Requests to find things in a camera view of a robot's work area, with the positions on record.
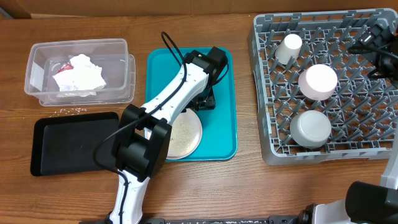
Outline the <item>large white plate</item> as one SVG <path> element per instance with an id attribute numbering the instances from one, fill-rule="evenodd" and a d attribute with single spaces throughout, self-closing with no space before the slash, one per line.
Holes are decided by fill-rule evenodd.
<path id="1" fill-rule="evenodd" d="M 199 146 L 203 134 L 201 121 L 191 109 L 180 113 L 172 124 L 167 159 L 177 160 L 192 154 Z"/>

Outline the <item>grey dishwasher rack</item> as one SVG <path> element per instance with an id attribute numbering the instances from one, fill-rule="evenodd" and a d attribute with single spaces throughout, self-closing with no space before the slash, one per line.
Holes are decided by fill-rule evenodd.
<path id="1" fill-rule="evenodd" d="M 257 122 L 262 158 L 270 165 L 316 164 L 338 159 L 387 159 L 397 127 L 397 89 L 387 80 L 370 80 L 373 65 L 348 48 L 374 24 L 397 29 L 397 13 L 388 8 L 351 11 L 260 14 L 248 37 L 249 59 L 257 91 Z M 275 51 L 289 34 L 302 39 L 296 60 L 282 65 Z M 312 65 L 325 64 L 337 74 L 334 93 L 313 101 L 299 89 L 298 78 Z M 326 144 L 298 145 L 290 135 L 294 116 L 308 110 L 331 123 Z"/>

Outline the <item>white paper cup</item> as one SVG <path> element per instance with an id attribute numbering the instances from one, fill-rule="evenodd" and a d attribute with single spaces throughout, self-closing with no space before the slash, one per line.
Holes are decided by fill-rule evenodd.
<path id="1" fill-rule="evenodd" d="M 282 65 L 287 65 L 290 58 L 296 60 L 302 46 L 302 39 L 297 34 L 287 35 L 275 51 L 275 56 Z"/>

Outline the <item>grey bowl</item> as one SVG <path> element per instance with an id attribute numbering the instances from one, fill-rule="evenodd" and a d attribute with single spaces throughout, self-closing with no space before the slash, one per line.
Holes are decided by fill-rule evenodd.
<path id="1" fill-rule="evenodd" d="M 302 147 L 321 147 L 327 142 L 330 134 L 330 120 L 319 111 L 305 111 L 294 116 L 290 122 L 290 135 Z"/>

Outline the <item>white napkin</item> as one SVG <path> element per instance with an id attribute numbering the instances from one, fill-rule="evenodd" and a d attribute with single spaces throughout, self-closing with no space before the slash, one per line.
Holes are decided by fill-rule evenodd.
<path id="1" fill-rule="evenodd" d="M 73 84 L 77 90 L 97 90 L 106 86 L 101 75 L 102 68 L 93 64 L 88 56 L 74 56 L 70 59 L 70 64 L 73 67 Z"/>
<path id="2" fill-rule="evenodd" d="M 80 96 L 86 97 L 90 95 L 96 95 L 95 92 L 83 92 L 83 93 L 76 93 L 80 89 L 76 85 L 76 81 L 79 80 L 77 77 L 77 73 L 73 70 L 63 70 L 56 75 L 53 76 L 54 80 L 56 81 L 60 93 L 57 97 L 65 98 L 65 97 L 73 97 L 73 96 Z"/>

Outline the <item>red foil wrapper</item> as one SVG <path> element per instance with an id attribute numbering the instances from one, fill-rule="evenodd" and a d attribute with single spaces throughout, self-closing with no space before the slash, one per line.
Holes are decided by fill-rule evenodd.
<path id="1" fill-rule="evenodd" d="M 62 67 L 58 70 L 58 73 L 63 72 L 65 70 L 72 70 L 73 66 L 70 63 L 65 63 Z"/>

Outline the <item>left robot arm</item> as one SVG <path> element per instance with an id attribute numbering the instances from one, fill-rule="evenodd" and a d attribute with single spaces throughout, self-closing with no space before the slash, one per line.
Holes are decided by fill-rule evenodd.
<path id="1" fill-rule="evenodd" d="M 212 47 L 207 54 L 193 50 L 184 56 L 180 71 L 155 98 L 141 107 L 126 107 L 114 136 L 112 155 L 119 186 L 106 223 L 140 222 L 147 184 L 167 157 L 173 122 L 187 109 L 213 110 L 213 86 L 228 68 L 224 50 Z"/>

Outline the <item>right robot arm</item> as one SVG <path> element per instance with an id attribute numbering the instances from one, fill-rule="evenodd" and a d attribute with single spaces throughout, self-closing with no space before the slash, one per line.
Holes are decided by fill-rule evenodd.
<path id="1" fill-rule="evenodd" d="M 348 48 L 376 68 L 368 78 L 386 79 L 397 87 L 397 36 L 388 27 L 374 24 Z M 391 223 L 397 224 L 397 136 L 379 185 L 353 182 L 344 200 L 311 204 L 291 223 Z"/>

